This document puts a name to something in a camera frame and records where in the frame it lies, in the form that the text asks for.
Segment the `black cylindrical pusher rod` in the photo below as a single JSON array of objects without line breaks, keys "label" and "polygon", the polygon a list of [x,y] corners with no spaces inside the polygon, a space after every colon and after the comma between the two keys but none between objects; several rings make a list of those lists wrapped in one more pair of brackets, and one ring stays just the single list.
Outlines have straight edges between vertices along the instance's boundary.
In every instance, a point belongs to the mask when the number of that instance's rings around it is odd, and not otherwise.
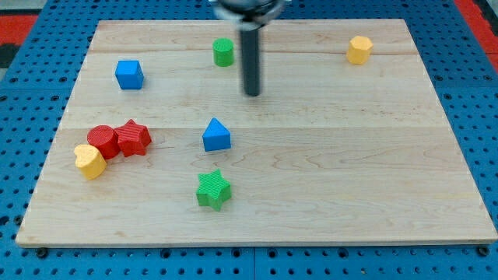
[{"label": "black cylindrical pusher rod", "polygon": [[260,28],[248,21],[243,21],[239,27],[242,84],[248,96],[261,93]]}]

